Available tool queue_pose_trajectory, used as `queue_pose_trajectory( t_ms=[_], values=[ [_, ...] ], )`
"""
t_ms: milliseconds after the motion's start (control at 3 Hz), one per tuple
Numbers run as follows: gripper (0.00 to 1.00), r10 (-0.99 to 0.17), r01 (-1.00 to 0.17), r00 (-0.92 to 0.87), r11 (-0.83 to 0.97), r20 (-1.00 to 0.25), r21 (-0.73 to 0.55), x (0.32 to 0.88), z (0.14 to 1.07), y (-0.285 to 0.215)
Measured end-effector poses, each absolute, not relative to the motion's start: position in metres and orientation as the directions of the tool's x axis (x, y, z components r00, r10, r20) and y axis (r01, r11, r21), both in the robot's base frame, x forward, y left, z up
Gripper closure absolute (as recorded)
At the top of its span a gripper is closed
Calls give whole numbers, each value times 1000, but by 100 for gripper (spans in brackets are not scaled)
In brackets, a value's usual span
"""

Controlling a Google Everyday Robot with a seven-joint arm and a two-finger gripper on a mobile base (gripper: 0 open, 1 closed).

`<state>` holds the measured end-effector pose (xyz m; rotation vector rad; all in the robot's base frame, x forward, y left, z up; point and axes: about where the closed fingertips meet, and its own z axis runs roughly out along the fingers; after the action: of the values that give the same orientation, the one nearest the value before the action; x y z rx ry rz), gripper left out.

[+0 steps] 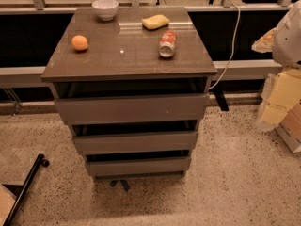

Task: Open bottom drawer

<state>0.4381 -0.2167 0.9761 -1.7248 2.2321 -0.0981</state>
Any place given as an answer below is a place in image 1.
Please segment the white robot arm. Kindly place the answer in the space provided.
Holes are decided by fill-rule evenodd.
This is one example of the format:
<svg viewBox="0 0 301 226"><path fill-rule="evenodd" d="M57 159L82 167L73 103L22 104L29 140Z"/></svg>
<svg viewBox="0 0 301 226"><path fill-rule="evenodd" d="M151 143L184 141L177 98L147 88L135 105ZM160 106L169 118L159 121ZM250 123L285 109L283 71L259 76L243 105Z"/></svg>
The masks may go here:
<svg viewBox="0 0 301 226"><path fill-rule="evenodd" d="M272 53L283 67L301 68L301 1L293 4L277 26L253 43L258 53Z"/></svg>

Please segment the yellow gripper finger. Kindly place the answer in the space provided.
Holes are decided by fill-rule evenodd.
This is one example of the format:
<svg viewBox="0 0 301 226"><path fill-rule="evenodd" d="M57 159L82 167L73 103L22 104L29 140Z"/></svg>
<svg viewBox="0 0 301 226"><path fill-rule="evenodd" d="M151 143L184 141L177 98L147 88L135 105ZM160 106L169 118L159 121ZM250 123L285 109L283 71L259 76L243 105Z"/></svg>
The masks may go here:
<svg viewBox="0 0 301 226"><path fill-rule="evenodd" d="M256 40L251 49L258 53L268 53L272 51L275 29L272 28Z"/></svg>

